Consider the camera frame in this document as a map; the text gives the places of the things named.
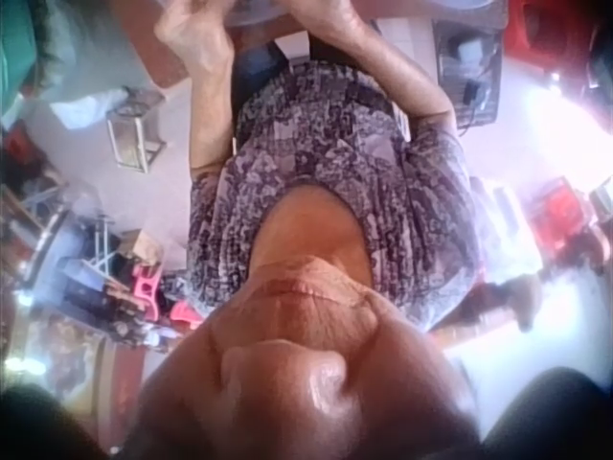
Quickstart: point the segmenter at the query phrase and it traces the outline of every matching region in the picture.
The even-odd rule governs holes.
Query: pink plastic chair
[[[136,279],[132,293],[148,303],[148,308],[145,312],[146,321],[157,322],[160,318],[160,308],[155,300],[155,291],[162,278],[162,266],[160,264],[156,266],[137,264],[132,269],[132,276]]]
[[[200,313],[194,310],[185,300],[174,304],[170,311],[170,319],[172,321],[185,321],[190,325],[192,331],[204,321]]]

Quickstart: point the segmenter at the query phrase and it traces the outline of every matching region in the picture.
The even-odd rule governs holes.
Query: skin
[[[453,129],[444,93],[368,32],[349,0],[280,3],[411,117]],[[229,5],[192,13],[179,0],[157,28],[193,77],[194,178],[230,151]],[[247,282],[148,381],[122,456],[395,458],[475,442],[464,378],[371,285],[348,207],[317,187],[289,193],[261,227]]]

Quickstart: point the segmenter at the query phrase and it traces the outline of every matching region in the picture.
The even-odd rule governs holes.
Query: purple floral blouse
[[[238,116],[238,153],[193,184],[188,297],[207,314],[248,276],[266,213],[292,188],[335,193],[362,226],[374,288],[427,331],[478,267],[462,147],[433,125],[407,143],[373,78],[309,62],[285,70]]]

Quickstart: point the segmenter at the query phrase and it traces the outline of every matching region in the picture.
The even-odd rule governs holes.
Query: forearm
[[[453,105],[421,68],[367,24],[332,39],[381,85],[410,119],[432,119],[455,132]]]
[[[221,170],[232,156],[231,76],[231,65],[219,74],[193,76],[190,127],[192,180],[203,173]]]

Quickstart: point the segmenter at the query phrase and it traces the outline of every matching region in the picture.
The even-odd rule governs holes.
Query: shirt sleeve
[[[192,184],[186,296],[190,305],[201,314],[208,314],[212,309],[212,306],[204,302],[204,280],[209,276],[207,271],[211,263],[208,254],[209,239],[212,232],[218,183],[219,173],[208,172]]]
[[[408,187],[416,277],[412,310],[427,330],[468,294],[480,258],[462,146],[455,136],[427,122],[412,132],[399,160]]]

